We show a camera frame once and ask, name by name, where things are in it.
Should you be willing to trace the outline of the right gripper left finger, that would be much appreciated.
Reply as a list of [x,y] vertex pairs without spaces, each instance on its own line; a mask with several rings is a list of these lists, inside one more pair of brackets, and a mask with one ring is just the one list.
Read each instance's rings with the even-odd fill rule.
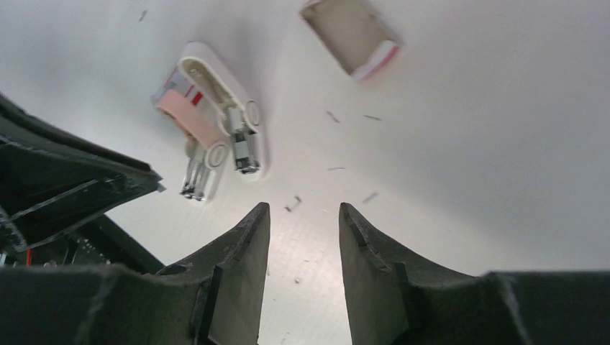
[[3,344],[256,344],[270,206],[154,275],[121,264],[1,270]]

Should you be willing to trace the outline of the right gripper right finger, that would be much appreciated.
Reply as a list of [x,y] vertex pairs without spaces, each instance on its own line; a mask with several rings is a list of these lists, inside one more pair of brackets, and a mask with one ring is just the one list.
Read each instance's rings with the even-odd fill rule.
[[607,344],[607,271],[470,276],[339,209],[340,256],[354,344]]

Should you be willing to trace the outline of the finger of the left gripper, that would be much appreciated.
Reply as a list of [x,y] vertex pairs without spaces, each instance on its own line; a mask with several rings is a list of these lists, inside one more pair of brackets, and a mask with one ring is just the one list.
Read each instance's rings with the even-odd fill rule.
[[142,161],[28,114],[1,97],[1,249],[24,252],[160,189]]

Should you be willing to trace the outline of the pink stapler top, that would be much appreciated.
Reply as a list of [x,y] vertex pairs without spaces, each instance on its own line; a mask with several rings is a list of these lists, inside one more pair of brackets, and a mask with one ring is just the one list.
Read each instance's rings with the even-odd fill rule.
[[151,101],[186,137],[188,163],[180,194],[199,202],[211,201],[229,155],[224,135],[210,120],[216,110],[177,67]]

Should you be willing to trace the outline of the white stapler base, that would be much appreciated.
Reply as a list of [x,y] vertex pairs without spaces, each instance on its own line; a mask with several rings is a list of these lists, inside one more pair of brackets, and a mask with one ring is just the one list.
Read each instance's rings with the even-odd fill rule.
[[202,42],[187,43],[177,67],[217,111],[219,128],[230,140],[235,170],[244,180],[262,180],[270,163],[263,111],[257,100]]

